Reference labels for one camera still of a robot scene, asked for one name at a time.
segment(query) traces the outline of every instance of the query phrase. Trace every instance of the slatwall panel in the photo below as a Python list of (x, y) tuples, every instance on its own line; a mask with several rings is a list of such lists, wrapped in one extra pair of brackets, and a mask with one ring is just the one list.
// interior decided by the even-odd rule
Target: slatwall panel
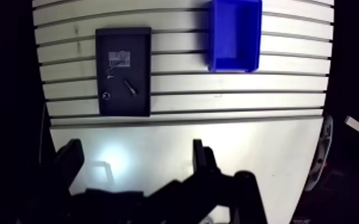
[(207, 2), (34, 1), (52, 123), (140, 121), (99, 115), (94, 34), (104, 27), (153, 29), (150, 122), (321, 115), (332, 53), (331, 1), (263, 1), (256, 74), (208, 72)]
[[(143, 13), (114, 15), (71, 21), (35, 30), (36, 43), (69, 41), (95, 35), (102, 27), (150, 26), (155, 33), (167, 31), (197, 30), (208, 28), (207, 12), (174, 11), (170, 13)], [(322, 23), (286, 17), (262, 16), (262, 32), (282, 35), (297, 35), (305, 38), (332, 39), (333, 27)]]
[[(180, 92), (257, 92), (257, 91), (322, 91), (328, 77), (287, 76), (270, 74), (173, 74), (151, 77), (151, 94)], [(96, 97), (95, 80), (50, 83), (43, 85), (45, 97)]]
[[(208, 50), (207, 33), (159, 33), (151, 37), (153, 54), (166, 51)], [(261, 53), (286, 52), (288, 54), (331, 56), (331, 43), (281, 36), (262, 35)], [(95, 40), (77, 41), (38, 48), (40, 63), (95, 56)]]
[[(82, 0), (66, 2), (60, 5), (38, 9), (33, 12), (35, 26), (79, 18), (103, 13), (117, 13), (122, 11), (149, 10), (149, 9), (175, 9), (175, 8), (207, 8), (210, 0)], [(264, 0), (263, 12), (294, 15), (315, 20), (333, 22), (334, 10), (307, 2), (290, 0)]]
[[(63, 3), (66, 0), (34, 0), (32, 1), (33, 7), (39, 7), (43, 5), (53, 4), (53, 3)], [(312, 3), (319, 2), (327, 5), (334, 5), (334, 0), (312, 0)]]

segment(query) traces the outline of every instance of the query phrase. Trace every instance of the white surface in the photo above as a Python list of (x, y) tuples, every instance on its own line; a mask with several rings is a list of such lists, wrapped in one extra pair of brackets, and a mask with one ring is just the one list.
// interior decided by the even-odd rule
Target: white surface
[[(151, 51), (197, 51), (208, 50), (207, 33), (159, 33), (151, 36)], [(261, 53), (304, 54), (330, 57), (332, 44), (281, 36), (261, 37)], [(40, 63), (95, 56), (95, 39), (76, 41), (38, 48)]]
[[(269, 223), (288, 224), (311, 165), (322, 119), (214, 125), (52, 129), (56, 148), (82, 141), (85, 165), (71, 193), (86, 187), (151, 194), (192, 174), (192, 140), (210, 146), (227, 175), (250, 170), (257, 178)], [(228, 222), (221, 211), (215, 222)]]
[(221, 122), (228, 119), (256, 119), (262, 117), (293, 117), (293, 116), (321, 116), (322, 109), (304, 110), (266, 110), (266, 111), (237, 111), (211, 113), (183, 113), (183, 114), (152, 114), (150, 117), (75, 117), (51, 119), (52, 125), (119, 125), (152, 124), (154, 122), (191, 122), (212, 121)]
[[(207, 72), (208, 66), (205, 63), (205, 57), (205, 54), (152, 55), (151, 72)], [(96, 77), (95, 60), (52, 64), (41, 66), (40, 70), (43, 81)], [(330, 61), (315, 58), (261, 55), (258, 71), (325, 75), (330, 71)]]
[[(113, 13), (131, 10), (206, 8), (210, 0), (81, 0), (67, 2), (33, 12), (34, 25), (50, 23), (86, 15)], [(265, 13), (295, 15), (316, 20), (333, 22), (334, 10), (330, 7), (310, 4), (296, 0), (264, 0)]]
[[(151, 97), (152, 112), (321, 107), (326, 94), (190, 94)], [(50, 116), (99, 114), (98, 99), (47, 102)]]
[[(328, 77), (272, 74), (178, 74), (152, 76), (151, 92), (203, 91), (324, 91)], [(43, 85), (46, 99), (97, 95), (97, 81), (85, 80)]]
[[(35, 30), (36, 43), (61, 41), (71, 38), (94, 36), (95, 30), (106, 27), (151, 27), (155, 32), (163, 30), (208, 29), (206, 12), (139, 13), (89, 18)], [(275, 16), (262, 16), (262, 31), (332, 39), (333, 26)]]

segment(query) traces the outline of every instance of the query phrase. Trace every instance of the blue plastic bin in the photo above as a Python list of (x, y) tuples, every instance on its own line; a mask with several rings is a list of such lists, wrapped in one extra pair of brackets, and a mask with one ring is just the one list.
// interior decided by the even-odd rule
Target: blue plastic bin
[(209, 70), (258, 69), (261, 21), (261, 0), (210, 2)]

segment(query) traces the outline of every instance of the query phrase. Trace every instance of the dark background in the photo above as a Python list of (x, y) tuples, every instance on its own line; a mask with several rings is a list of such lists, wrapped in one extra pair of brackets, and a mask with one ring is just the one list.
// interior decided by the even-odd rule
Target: dark background
[[(44, 96), (32, 24), (31, 1), (0, 1), (0, 223), (15, 223), (40, 144), (42, 159), (54, 153), (48, 132), (40, 138)], [(333, 145), (321, 182), (302, 195), (295, 216), (359, 223), (359, 134), (343, 123), (347, 115), (359, 121), (359, 2), (336, 0), (334, 25), (325, 106), (335, 121)]]

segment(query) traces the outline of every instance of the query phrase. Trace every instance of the sticker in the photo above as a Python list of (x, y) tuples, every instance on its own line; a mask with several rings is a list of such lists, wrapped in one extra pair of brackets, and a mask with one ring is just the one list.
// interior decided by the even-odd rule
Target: sticker
[(131, 53), (129, 51), (109, 52), (109, 66), (114, 67), (130, 67)]

